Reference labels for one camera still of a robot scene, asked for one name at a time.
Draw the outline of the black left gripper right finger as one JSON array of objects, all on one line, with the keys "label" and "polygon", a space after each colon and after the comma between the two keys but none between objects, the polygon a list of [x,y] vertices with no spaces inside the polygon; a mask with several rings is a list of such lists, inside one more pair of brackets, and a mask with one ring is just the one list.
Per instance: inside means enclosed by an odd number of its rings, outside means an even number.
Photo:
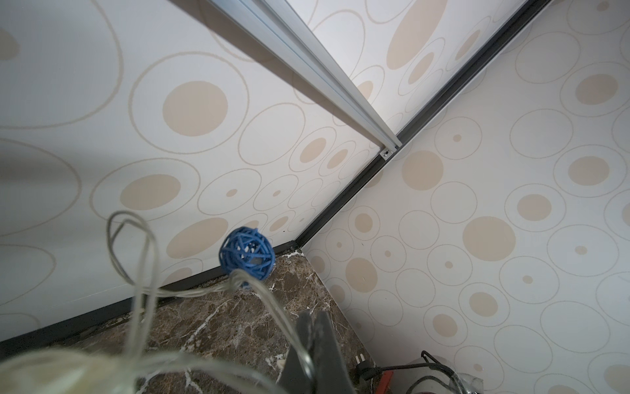
[{"label": "black left gripper right finger", "polygon": [[316,315],[312,333],[311,356],[315,367],[313,393],[355,393],[328,312],[322,311]]}]

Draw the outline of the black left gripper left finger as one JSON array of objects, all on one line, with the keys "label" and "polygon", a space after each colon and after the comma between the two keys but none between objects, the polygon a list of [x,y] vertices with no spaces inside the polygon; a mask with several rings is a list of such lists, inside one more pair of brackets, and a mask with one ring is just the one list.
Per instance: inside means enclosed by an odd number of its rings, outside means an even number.
[{"label": "black left gripper left finger", "polygon": [[[315,348],[315,327],[311,313],[306,310],[300,313],[296,321],[296,331],[301,344],[308,354],[313,358]],[[315,393],[316,380],[309,378],[305,373],[297,350],[292,346],[285,361],[278,379],[279,385],[290,394],[312,394]]]}]

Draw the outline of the blue rattan light ball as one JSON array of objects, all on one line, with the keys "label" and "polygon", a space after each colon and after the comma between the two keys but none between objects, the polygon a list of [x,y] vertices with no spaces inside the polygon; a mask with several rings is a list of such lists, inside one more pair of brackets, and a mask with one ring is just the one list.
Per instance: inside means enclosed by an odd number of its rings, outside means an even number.
[{"label": "blue rattan light ball", "polygon": [[233,230],[223,241],[218,259],[226,274],[242,269],[263,281],[275,267],[276,254],[270,241],[257,228],[242,226]]}]

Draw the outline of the clear plastic battery box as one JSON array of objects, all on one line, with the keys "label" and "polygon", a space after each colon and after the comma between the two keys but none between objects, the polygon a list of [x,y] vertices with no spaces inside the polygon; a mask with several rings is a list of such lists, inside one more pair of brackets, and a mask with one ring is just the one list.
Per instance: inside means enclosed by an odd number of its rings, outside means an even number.
[{"label": "clear plastic battery box", "polygon": [[471,374],[455,374],[450,379],[450,390],[456,394],[484,394],[484,382]]}]

